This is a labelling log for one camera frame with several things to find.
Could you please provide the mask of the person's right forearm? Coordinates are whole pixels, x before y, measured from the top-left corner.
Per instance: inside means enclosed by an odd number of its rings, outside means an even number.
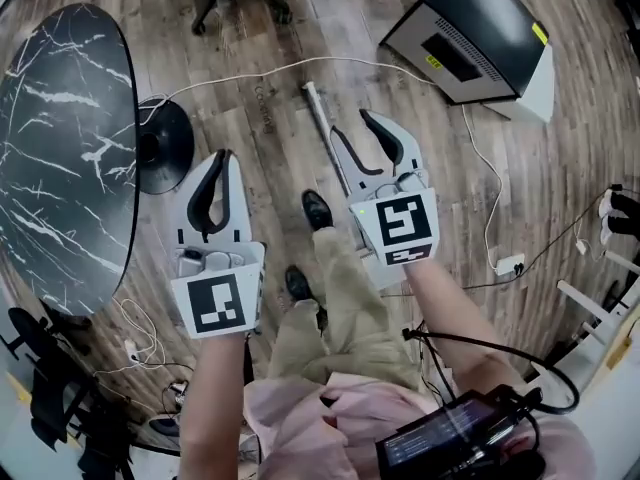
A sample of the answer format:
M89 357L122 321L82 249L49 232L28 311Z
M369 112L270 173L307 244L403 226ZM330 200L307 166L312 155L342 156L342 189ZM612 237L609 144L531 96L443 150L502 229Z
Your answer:
M480 308L465 294L453 277L435 260L426 259L404 266L411 291L430 333L445 333L483 342L502 342ZM525 385L507 355L481 345L433 338L431 342L452 370L457 387L466 392L488 393L499 385L519 389Z

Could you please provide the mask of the person's black shoe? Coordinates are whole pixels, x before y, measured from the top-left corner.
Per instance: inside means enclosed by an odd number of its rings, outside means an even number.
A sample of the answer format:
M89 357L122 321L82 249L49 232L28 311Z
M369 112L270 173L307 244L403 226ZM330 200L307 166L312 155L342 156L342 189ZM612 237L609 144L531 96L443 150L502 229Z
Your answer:
M328 204L316 191L305 190L301 195L301 202L305 217L314 232L334 226Z
M315 299L306 276L296 265L287 267L285 285L289 295L296 302Z

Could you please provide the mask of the white long-handled dustpan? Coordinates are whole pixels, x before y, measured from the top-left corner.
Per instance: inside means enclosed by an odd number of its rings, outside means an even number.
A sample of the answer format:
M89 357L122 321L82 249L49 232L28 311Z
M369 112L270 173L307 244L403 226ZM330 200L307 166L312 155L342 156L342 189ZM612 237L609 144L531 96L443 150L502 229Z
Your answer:
M329 125L321 98L315 88L314 82L309 81L305 83L302 86L302 90L322 137L331 164L340 182L342 191L344 192L345 197L349 198L351 190L348 186L346 175L338 162L337 153L331 143L331 126ZM385 267L382 265L382 263L377 259L375 252L369 248L366 238L357 227L356 221L353 221L351 224L351 230L358 230L358 233L361 235L361 247L356 250L356 254L360 258L370 280L378 291L401 284L406 280L406 276L401 267Z

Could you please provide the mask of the person's pink shirt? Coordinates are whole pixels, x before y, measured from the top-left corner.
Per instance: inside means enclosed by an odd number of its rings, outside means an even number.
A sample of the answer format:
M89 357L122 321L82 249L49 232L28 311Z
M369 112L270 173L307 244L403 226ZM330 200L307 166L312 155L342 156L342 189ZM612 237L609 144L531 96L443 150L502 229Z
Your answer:
M245 388L245 417L262 448L260 480L381 480L376 442L438 408L435 399L396 384L334 373L326 384L294 376ZM540 480L595 480L593 451L561 416L520 424L502 443L507 461L537 444Z

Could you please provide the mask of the person's right black shoe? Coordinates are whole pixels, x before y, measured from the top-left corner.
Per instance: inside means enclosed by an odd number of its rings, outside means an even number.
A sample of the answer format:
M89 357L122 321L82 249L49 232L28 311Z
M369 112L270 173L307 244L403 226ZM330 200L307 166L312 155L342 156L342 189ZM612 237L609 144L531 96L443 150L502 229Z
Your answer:
M301 202L305 217L314 232L334 226L328 204L316 191L305 190L301 195Z

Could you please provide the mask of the black screen device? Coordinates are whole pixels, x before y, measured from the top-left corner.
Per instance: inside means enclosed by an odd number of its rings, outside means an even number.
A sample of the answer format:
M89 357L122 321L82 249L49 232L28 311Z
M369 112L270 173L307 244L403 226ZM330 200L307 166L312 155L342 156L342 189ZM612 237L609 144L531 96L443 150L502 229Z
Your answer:
M381 480L541 480L539 426L531 411L542 400L500 385L487 394L470 390L437 411L376 443ZM534 431L531 447L508 456L503 442L521 421Z

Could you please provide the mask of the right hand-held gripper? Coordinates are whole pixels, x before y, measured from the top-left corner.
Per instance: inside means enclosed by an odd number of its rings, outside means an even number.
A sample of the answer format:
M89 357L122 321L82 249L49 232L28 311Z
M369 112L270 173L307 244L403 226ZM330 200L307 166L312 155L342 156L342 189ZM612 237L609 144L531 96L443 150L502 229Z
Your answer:
M418 141L382 114L367 109L359 113L397 176L381 184L384 170L365 167L346 135L336 126L331 128L334 160L365 242L385 267L433 257L440 241L436 194L422 169Z

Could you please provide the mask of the black cube cabinet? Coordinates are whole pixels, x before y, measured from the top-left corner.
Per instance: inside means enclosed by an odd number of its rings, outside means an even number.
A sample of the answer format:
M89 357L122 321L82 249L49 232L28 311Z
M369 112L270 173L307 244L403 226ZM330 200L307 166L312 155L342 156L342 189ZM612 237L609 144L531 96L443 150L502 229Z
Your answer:
M520 0L418 0L380 44L465 104L521 97L548 35Z

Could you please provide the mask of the person's left black shoe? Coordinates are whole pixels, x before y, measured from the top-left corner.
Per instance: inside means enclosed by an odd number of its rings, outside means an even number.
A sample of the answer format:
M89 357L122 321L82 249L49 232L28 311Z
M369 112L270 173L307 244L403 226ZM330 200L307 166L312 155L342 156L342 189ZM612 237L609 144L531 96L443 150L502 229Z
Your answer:
M296 265L287 267L285 285L289 295L296 302L315 299L306 276Z

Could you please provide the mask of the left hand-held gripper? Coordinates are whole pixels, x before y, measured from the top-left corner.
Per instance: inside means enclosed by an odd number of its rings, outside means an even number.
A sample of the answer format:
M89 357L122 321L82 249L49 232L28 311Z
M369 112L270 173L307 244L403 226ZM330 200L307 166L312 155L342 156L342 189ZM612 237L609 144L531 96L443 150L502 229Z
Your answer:
M183 180L172 202L177 242L229 241L216 250L176 250L173 296L193 339L245 333L259 325L266 248L251 240L239 161L218 150Z

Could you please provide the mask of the person's left forearm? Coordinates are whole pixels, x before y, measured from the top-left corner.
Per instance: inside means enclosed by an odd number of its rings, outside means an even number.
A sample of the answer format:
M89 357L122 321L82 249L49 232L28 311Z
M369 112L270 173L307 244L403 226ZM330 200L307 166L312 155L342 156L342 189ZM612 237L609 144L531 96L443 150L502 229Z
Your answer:
M238 480L245 335L202 341L181 411L178 480Z

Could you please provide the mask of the black marble oval table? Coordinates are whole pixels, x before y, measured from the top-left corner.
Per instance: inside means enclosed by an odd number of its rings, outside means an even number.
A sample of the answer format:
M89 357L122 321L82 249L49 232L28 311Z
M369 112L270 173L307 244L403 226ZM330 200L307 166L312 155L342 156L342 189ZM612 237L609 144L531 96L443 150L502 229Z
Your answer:
M187 113L139 100L115 20L61 8L0 76L0 245L49 308L90 315L124 276L140 195L172 190L193 156Z

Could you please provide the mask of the white desk with wooden top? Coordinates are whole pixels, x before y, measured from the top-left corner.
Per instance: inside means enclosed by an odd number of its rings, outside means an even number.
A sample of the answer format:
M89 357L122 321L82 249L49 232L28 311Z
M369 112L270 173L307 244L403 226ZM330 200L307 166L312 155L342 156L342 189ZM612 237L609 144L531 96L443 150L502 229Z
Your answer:
M604 306L561 280L557 288L566 298L586 310L590 321L582 323L569 351L556 363L586 396L630 355L640 359L640 252L629 261L614 252L605 258L623 268L633 283Z

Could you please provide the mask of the person's khaki trousers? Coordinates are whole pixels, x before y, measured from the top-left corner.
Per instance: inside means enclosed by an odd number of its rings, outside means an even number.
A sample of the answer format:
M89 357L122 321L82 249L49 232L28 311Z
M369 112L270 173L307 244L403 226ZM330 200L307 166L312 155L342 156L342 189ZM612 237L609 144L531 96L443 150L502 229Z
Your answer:
M327 327L319 331L319 304L307 298L284 315L272 349L269 378L300 376L325 384L334 373L418 388L417 367L360 258L333 228L312 236L323 274Z

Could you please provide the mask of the small white cabinet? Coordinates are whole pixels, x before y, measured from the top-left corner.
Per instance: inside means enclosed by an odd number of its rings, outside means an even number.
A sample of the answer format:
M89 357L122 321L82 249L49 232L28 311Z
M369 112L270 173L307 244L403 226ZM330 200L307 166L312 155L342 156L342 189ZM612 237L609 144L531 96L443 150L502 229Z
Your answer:
M549 124L553 116L554 101L555 67L553 48L550 44L547 44L520 99L520 104L533 118Z

